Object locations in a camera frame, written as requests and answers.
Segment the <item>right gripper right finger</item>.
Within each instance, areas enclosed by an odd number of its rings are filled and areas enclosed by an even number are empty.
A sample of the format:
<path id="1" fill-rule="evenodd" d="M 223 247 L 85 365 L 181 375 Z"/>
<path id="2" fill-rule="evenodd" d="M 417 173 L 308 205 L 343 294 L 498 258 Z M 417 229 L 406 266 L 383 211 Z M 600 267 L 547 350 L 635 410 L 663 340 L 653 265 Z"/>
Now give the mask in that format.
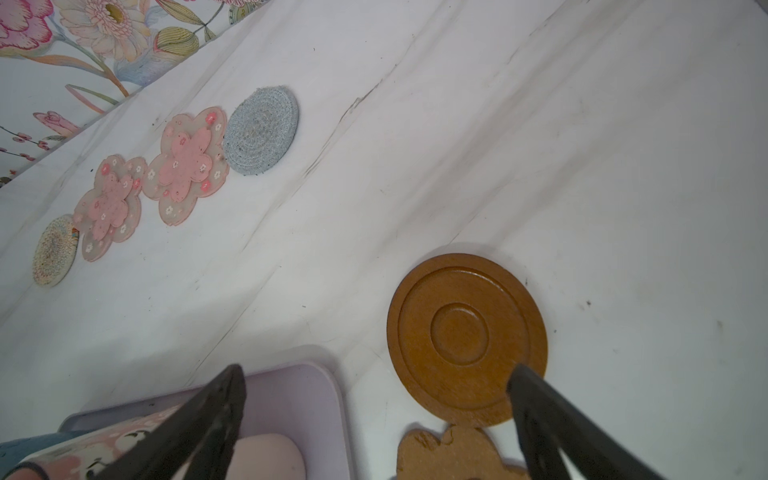
<path id="1" fill-rule="evenodd" d="M 568 458 L 586 479 L 658 479 L 528 366 L 507 387 L 518 442 L 533 479 L 569 479 Z"/>

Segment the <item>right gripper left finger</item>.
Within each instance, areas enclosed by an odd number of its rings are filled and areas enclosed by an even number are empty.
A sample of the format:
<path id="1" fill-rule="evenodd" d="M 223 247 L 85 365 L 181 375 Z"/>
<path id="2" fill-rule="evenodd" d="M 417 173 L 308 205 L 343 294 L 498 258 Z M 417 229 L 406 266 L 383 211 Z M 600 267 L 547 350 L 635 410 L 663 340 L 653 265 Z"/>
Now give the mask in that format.
<path id="1" fill-rule="evenodd" d="M 102 470 L 99 479 L 224 479 L 247 397 L 243 369 L 227 366 L 145 440 Z"/>

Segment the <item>brown paw cork coaster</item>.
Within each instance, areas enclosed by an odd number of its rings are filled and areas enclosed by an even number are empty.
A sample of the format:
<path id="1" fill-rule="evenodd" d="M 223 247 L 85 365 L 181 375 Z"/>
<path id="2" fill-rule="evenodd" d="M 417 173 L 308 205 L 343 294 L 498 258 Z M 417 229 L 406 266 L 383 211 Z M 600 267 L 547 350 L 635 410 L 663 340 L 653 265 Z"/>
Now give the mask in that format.
<path id="1" fill-rule="evenodd" d="M 480 429 L 451 426 L 441 438 L 413 429 L 401 439 L 396 478 L 530 479 L 525 467 L 505 464 L 492 440 Z"/>

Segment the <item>brown round wooden coaster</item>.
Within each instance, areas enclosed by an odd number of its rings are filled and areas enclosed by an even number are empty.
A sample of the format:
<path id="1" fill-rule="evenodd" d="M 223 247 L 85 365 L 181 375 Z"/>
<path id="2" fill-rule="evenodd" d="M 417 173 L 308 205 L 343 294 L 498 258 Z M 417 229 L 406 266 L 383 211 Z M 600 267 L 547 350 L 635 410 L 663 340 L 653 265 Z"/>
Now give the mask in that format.
<path id="1" fill-rule="evenodd" d="M 543 375 L 548 362 L 532 295 L 502 266 L 472 254 L 439 255 L 413 268 L 392 297 L 386 332 L 405 389 L 452 425 L 510 420 L 512 371 L 523 364 Z"/>

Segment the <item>multicolour embroidered round coaster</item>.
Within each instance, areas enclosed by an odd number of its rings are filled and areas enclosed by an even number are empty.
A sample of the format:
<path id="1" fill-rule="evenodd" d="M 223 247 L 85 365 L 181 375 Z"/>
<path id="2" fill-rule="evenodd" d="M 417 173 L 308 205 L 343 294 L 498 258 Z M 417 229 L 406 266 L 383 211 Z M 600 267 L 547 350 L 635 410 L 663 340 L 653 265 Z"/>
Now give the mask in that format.
<path id="1" fill-rule="evenodd" d="M 60 283 L 74 262 L 78 243 L 79 231 L 72 215 L 62 215 L 52 220 L 41 234 L 34 253 L 34 282 L 46 288 Z"/>

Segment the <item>pink flower coaster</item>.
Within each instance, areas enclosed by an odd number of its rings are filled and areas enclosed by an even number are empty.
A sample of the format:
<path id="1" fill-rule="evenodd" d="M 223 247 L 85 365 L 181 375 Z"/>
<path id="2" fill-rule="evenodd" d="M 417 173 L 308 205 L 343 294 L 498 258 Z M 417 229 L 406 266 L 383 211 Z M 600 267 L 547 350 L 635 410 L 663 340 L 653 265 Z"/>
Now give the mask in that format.
<path id="1" fill-rule="evenodd" d="M 125 160 L 120 155 L 108 156 L 95 170 L 93 188 L 73 213 L 86 261 L 100 259 L 113 243 L 122 243 L 135 232 L 141 219 L 139 195 L 146 170 L 143 157 Z"/>
<path id="2" fill-rule="evenodd" d="M 142 178 L 142 192 L 158 203 L 168 226 L 183 223 L 197 201 L 216 193 L 229 174 L 223 150 L 227 116 L 219 107 L 179 114 L 165 126 L 160 154 Z"/>

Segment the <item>grey blue woven coaster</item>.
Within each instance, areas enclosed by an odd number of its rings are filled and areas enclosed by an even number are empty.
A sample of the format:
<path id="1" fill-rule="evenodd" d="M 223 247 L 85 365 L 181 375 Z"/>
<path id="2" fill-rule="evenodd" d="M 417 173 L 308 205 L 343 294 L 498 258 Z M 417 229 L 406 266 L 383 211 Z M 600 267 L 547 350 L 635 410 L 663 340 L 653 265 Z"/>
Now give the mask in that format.
<path id="1" fill-rule="evenodd" d="M 287 153 L 299 124 L 299 105 L 286 86 L 257 89 L 233 112 L 224 134 L 224 157 L 244 176 L 261 175 Z"/>

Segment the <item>lavender serving tray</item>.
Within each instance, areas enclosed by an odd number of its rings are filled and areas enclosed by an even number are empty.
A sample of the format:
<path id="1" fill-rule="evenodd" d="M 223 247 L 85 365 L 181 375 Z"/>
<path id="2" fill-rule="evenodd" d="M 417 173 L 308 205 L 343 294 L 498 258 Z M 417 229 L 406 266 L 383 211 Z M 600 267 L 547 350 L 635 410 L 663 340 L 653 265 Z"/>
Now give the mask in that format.
<path id="1" fill-rule="evenodd" d="M 303 455 L 309 479 L 353 479 L 346 415 L 339 387 L 324 366 L 295 362 L 245 376 L 247 398 L 240 435 L 281 434 Z M 97 430 L 185 403 L 199 386 L 75 413 L 61 432 Z"/>

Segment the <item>pink tall mug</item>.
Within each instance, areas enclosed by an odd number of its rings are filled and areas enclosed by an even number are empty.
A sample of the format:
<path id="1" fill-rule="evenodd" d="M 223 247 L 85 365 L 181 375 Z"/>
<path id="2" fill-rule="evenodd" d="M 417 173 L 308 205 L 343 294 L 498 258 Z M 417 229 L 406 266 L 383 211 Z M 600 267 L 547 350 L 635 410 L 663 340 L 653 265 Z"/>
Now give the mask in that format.
<path id="1" fill-rule="evenodd" d="M 35 452 L 4 479 L 93 479 L 145 440 L 178 410 L 176 406 L 108 427 Z"/>

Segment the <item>blue mug white inside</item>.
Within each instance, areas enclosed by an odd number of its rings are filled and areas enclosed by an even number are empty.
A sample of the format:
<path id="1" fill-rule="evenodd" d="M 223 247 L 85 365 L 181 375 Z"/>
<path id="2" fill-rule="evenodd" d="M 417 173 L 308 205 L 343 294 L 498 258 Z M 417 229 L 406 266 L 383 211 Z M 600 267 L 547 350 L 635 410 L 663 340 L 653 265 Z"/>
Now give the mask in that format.
<path id="1" fill-rule="evenodd" d="M 0 445 L 1 478 L 4 479 L 27 456 L 82 435 L 85 435 L 85 432 L 55 432 L 2 442 Z"/>

